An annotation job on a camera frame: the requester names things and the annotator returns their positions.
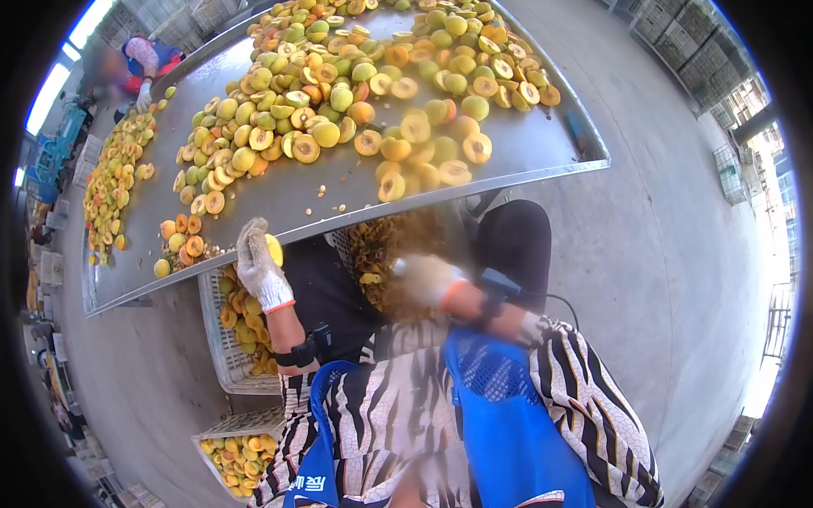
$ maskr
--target crate of apricots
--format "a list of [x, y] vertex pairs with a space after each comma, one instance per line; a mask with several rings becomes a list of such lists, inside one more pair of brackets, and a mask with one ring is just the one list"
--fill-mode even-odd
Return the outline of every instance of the crate of apricots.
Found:
[[284, 420], [280, 407], [232, 415], [192, 436], [192, 443], [229, 493], [248, 502], [273, 460]]
[[[266, 235], [268, 250], [282, 266], [282, 247]], [[207, 341], [220, 386], [228, 393], [279, 395], [280, 381], [272, 358], [263, 310], [237, 277], [237, 264], [198, 276]]]

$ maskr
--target concrete floor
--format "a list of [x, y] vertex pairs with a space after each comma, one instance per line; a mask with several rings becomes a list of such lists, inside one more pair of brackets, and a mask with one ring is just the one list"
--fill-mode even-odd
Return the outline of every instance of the concrete floor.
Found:
[[[677, 506], [722, 444], [759, 364], [769, 288], [754, 212], [723, 198], [712, 158], [722, 132], [693, 117], [668, 71], [603, 4], [503, 4], [562, 69], [613, 159], [610, 169], [510, 196], [547, 209], [550, 291], [574, 305], [637, 410], [667, 506]], [[77, 267], [81, 194], [71, 200], [63, 252]], [[236, 506], [189, 441], [229, 411], [197, 282], [155, 293], [151, 308], [83, 319], [78, 270], [68, 270], [57, 311], [80, 403], [123, 483], [143, 483], [172, 508]], [[272, 402], [231, 403], [239, 412]]]

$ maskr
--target fluorescent light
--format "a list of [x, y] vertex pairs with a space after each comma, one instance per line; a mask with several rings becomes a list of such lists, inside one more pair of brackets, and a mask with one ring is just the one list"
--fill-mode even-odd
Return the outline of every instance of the fluorescent light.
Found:
[[71, 46], [67, 42], [65, 44], [62, 44], [62, 51], [64, 51], [67, 57], [73, 60], [74, 62], [82, 58], [82, 55], [79, 54], [79, 51], [74, 50], [73, 46]]
[[67, 77], [71, 74], [64, 65], [57, 63], [51, 69], [50, 74], [46, 78], [46, 82], [42, 85], [37, 99], [28, 113], [28, 119], [25, 121], [25, 130], [29, 131], [32, 135], [36, 136], [40, 133], [42, 124], [46, 121], [50, 108], [54, 105], [59, 92], [62, 91], [62, 85], [65, 84]]
[[99, 23], [102, 22], [105, 14], [113, 7], [112, 0], [93, 0], [88, 10], [82, 15], [76, 26], [73, 27], [71, 35], [67, 38], [71, 40], [74, 46], [80, 50], [85, 47], [88, 37], [96, 29]]

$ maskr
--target zebra print shirt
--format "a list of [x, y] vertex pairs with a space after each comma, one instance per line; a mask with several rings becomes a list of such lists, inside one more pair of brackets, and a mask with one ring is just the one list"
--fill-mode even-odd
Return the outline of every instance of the zebra print shirt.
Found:
[[[450, 325], [438, 318], [383, 328], [362, 351], [360, 363], [372, 365], [328, 391], [324, 404], [342, 506], [386, 506], [407, 469], [418, 475], [426, 506], [480, 506], [440, 350]], [[517, 341], [528, 350], [530, 377], [550, 418], [593, 481], [597, 503], [661, 506], [663, 490], [644, 428], [581, 334], [529, 313]], [[314, 374], [281, 376], [285, 430], [252, 508], [282, 506], [315, 441]], [[499, 450], [494, 455], [498, 460]], [[420, 467], [409, 467], [418, 461]]]

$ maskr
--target gloved hand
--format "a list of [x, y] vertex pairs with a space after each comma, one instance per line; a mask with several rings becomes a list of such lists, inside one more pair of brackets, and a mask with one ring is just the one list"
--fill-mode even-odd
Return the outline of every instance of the gloved hand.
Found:
[[467, 283], [460, 268], [437, 256], [408, 254], [395, 262], [393, 272], [403, 278], [411, 297], [436, 309], [442, 309], [444, 299], [455, 285]]
[[141, 89], [138, 90], [138, 98], [136, 99], [136, 111], [139, 115], [143, 115], [150, 108], [152, 104], [152, 96], [150, 95], [150, 82], [145, 81], [141, 83]]
[[285, 274], [268, 253], [267, 230], [268, 222], [254, 217], [237, 238], [237, 276], [266, 314], [294, 304], [293, 290]]

